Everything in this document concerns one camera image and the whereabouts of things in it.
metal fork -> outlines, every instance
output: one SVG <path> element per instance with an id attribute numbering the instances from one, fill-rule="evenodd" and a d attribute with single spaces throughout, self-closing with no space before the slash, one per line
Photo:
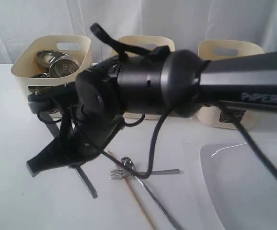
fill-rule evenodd
<path id="1" fill-rule="evenodd" d="M 159 170 L 159 171 L 153 171 L 151 175 L 169 175 L 169 174 L 179 174 L 179 169 L 169 169 L 169 170 Z M 124 169 L 115 169 L 109 172 L 109 179 L 110 180 L 121 180 L 124 177 L 131 176 L 131 173 Z"/>

cream plastic basket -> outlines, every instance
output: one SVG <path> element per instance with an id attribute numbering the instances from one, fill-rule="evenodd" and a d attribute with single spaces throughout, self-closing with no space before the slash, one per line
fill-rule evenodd
<path id="1" fill-rule="evenodd" d="M 234 56 L 224 56 L 215 53 L 215 50 L 237 50 L 237 54 Z M 234 41 L 234 40 L 207 40 L 201 42 L 198 47 L 198 55 L 203 60 L 221 60 L 227 58 L 243 57 L 249 55 L 256 55 L 264 53 L 263 49 L 250 42 Z M 245 112 L 234 111 L 236 115 L 239 115 L 241 124 L 250 129 L 255 126 L 259 119 L 259 115 L 255 112 L 246 110 Z M 203 107 L 197 113 L 197 118 L 204 124 L 212 127 L 231 128 L 235 129 L 234 124 L 223 118 L 223 114 L 220 109 L 211 106 Z"/>
<path id="2" fill-rule="evenodd" d="M 58 44 L 73 45 L 80 48 L 73 50 L 60 50 Z M 56 50 L 74 56 L 80 63 L 79 69 L 65 77 L 37 79 L 31 78 L 35 74 L 42 73 L 36 62 L 36 54 L 41 50 Z M 78 73 L 92 65 L 91 40 L 82 35 L 49 35 L 36 39 L 20 55 L 11 68 L 12 74 L 19 83 L 25 97 L 32 92 L 29 86 L 58 86 L 75 81 Z"/>
<path id="3" fill-rule="evenodd" d="M 169 49 L 171 51 L 175 51 L 175 44 L 174 42 L 167 38 L 167 37 L 161 37 L 161 36 L 146 36 L 146 35 L 129 35 L 129 36 L 124 36 L 118 39 L 118 41 L 122 43 L 126 43 L 128 45 L 133 45 L 133 46 L 142 46 L 145 48 L 148 48 L 148 45 L 155 45 L 155 46 L 169 46 Z M 130 57 L 135 56 L 133 53 L 128 53 L 127 54 Z M 117 53 L 115 50 L 112 50 L 109 54 L 109 57 L 115 56 Z M 126 118 L 140 118 L 140 114 L 131 114 L 131 113 L 125 113 L 124 117 Z M 159 118 L 159 115 L 146 115 L 145 119 L 148 120 L 154 120 Z"/>

white backdrop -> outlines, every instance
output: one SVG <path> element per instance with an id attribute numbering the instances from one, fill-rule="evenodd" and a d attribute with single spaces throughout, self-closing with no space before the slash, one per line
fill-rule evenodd
<path id="1" fill-rule="evenodd" d="M 206 39 L 277 50 L 277 0 L 0 0 L 0 63 L 13 63 L 41 36 L 60 34 L 91 38 L 97 62 L 110 48 L 92 36 L 94 22 L 114 38 L 161 35 L 195 52 Z"/>

wooden chopstick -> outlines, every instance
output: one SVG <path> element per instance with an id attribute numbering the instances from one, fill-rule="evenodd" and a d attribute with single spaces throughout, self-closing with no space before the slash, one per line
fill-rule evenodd
<path id="1" fill-rule="evenodd" d="M 114 157 L 113 153 L 111 151 L 108 151 L 108 153 Z M 148 213 L 146 212 L 143 204 L 140 202 L 137 194 L 135 193 L 135 191 L 133 190 L 131 184 L 129 183 L 129 181 L 127 180 L 127 178 L 123 178 L 123 181 L 125 183 L 125 185 L 128 187 L 130 193 L 132 194 L 132 197 L 134 198 L 134 200 L 136 201 L 137 205 L 139 206 L 139 209 L 141 211 L 141 213 L 143 214 L 143 216 L 145 217 L 146 221 L 149 223 L 151 229 L 156 230 L 156 227 L 154 225 L 154 223 L 152 222 L 150 216 L 148 215 Z"/>

white plate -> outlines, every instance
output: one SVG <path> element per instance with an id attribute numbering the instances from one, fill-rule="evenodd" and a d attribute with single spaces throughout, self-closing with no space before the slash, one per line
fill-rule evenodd
<path id="1" fill-rule="evenodd" d="M 260 148 L 277 167 L 277 140 L 265 141 Z M 247 144 L 206 145 L 200 159 L 225 229 L 277 229 L 277 181 Z"/>

